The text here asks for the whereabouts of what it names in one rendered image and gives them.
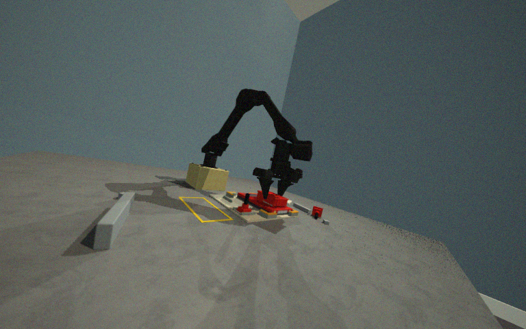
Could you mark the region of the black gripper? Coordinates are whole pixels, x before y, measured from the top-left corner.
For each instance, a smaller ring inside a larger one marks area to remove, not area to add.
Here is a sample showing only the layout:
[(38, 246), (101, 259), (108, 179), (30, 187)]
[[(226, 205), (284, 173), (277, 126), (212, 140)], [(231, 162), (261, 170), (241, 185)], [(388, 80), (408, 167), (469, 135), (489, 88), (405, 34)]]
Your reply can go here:
[[(278, 178), (281, 180), (278, 180), (278, 187), (277, 187), (277, 194), (283, 196), (286, 189), (293, 185), (293, 183), (298, 183), (296, 181), (289, 180), (286, 176), (278, 175), (278, 169), (281, 165), (281, 163), (286, 162), (286, 165), (288, 166), (288, 163), (291, 163), (289, 161), (289, 158), (283, 157), (283, 156), (273, 156), (273, 158), (270, 159), (272, 161), (271, 169), (261, 169), (261, 168), (255, 168), (253, 170), (253, 175), (258, 176), (257, 179), (260, 181), (260, 186), (262, 188), (262, 194), (263, 198), (267, 199), (268, 192), (270, 189), (271, 184), (274, 182), (272, 178)], [(276, 175), (275, 175), (276, 174)]]

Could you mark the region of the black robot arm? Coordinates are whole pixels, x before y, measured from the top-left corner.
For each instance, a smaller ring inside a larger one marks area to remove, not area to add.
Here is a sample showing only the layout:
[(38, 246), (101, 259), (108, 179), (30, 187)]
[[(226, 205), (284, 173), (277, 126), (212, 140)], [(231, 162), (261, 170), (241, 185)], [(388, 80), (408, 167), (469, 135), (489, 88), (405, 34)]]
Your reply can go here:
[[(296, 136), (296, 129), (290, 124), (277, 109), (271, 97), (263, 90), (242, 89), (236, 99), (236, 107), (230, 114), (229, 118), (221, 128), (220, 132), (213, 135), (209, 141), (201, 148), (201, 152), (205, 153), (203, 164), (204, 167), (216, 167), (217, 156), (221, 156), (226, 150), (227, 138), (241, 120), (244, 113), (250, 111), (254, 106), (263, 106), (272, 118), (277, 134), (285, 140), (279, 140), (277, 137), (271, 142), (275, 144), (274, 156), (283, 156), (293, 159), (310, 161), (312, 157), (312, 141), (300, 141)], [(290, 141), (291, 143), (287, 143)], [(211, 153), (211, 152), (214, 153)], [(303, 170), (293, 169), (291, 164), (286, 162), (281, 163), (277, 174), (284, 175), (291, 181), (298, 182), (303, 178)]]

